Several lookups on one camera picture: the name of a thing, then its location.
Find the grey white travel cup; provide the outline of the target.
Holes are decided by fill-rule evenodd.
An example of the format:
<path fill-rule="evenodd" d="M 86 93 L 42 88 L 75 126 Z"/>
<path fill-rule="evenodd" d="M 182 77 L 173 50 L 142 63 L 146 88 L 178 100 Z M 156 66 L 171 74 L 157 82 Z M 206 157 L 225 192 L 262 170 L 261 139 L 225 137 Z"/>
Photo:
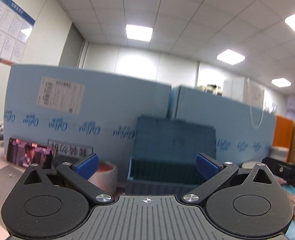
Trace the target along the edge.
<path fill-rule="evenodd" d="M 270 150 L 269 156 L 278 161 L 287 162 L 290 149 L 280 146 L 273 146 Z"/>

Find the navy white ceramic bowl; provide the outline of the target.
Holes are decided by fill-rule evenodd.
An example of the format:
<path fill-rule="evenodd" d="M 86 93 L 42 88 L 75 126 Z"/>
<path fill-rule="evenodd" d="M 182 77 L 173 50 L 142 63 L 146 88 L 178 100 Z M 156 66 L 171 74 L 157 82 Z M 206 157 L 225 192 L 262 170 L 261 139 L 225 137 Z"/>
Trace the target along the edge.
<path fill-rule="evenodd" d="M 256 164 L 261 163 L 259 160 L 246 161 L 241 165 L 241 168 L 252 169 Z"/>

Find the orange box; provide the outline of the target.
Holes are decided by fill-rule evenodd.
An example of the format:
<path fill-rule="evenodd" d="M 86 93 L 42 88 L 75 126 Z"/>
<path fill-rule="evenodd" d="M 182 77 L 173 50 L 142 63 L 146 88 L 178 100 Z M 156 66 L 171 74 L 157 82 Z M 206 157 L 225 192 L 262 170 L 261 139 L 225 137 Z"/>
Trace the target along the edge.
<path fill-rule="evenodd" d="M 293 120 L 277 115 L 272 146 L 291 148 Z"/>

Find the blue ribbed storage box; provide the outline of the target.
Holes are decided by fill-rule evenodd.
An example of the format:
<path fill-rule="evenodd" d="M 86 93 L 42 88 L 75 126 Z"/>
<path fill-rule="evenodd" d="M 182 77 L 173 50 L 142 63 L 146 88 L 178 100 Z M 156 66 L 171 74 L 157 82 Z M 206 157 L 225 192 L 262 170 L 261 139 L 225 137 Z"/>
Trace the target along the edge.
<path fill-rule="evenodd" d="M 199 153 L 216 157 L 214 127 L 139 117 L 125 193 L 182 197 L 205 182 L 196 168 Z"/>

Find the light blue foam board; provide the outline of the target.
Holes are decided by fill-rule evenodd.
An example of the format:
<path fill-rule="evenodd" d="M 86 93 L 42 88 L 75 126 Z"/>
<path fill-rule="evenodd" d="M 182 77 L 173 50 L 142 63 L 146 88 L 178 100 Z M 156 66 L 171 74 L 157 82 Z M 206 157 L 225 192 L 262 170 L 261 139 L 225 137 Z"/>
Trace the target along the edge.
<path fill-rule="evenodd" d="M 43 77 L 85 86 L 80 113 L 37 104 Z M 4 139 L 56 146 L 59 153 L 95 152 L 126 176 L 137 119 L 142 116 L 209 125 L 216 130 L 216 158 L 240 165 L 267 156 L 274 131 L 247 130 L 235 101 L 178 86 L 91 70 L 38 65 L 11 68 L 4 109 Z"/>

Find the smartphone showing video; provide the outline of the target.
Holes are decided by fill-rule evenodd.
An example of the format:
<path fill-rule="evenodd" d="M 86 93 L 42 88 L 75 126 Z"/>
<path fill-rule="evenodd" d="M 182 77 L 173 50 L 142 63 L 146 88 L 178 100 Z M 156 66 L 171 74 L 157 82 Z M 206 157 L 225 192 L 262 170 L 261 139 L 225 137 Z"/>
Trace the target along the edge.
<path fill-rule="evenodd" d="M 37 164 L 43 169 L 52 168 L 56 149 L 43 146 L 35 142 L 10 138 L 7 146 L 6 161 L 27 168 L 31 164 Z"/>

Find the shipping label sticker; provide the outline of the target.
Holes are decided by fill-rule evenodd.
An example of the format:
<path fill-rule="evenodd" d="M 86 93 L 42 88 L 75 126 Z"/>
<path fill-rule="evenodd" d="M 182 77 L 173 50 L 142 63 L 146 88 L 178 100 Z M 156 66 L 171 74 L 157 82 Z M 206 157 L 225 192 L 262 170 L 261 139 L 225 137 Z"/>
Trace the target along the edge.
<path fill-rule="evenodd" d="M 64 113 L 79 114 L 85 86 L 52 77 L 43 77 L 37 104 Z"/>

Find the wall notice poster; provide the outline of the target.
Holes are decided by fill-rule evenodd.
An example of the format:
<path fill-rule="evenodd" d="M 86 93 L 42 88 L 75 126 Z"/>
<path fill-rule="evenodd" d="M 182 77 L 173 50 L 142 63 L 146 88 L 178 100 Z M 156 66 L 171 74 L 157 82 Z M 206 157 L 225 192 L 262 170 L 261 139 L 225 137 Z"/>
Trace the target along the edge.
<path fill-rule="evenodd" d="M 0 0 L 0 63 L 21 63 L 35 20 L 13 0 Z"/>

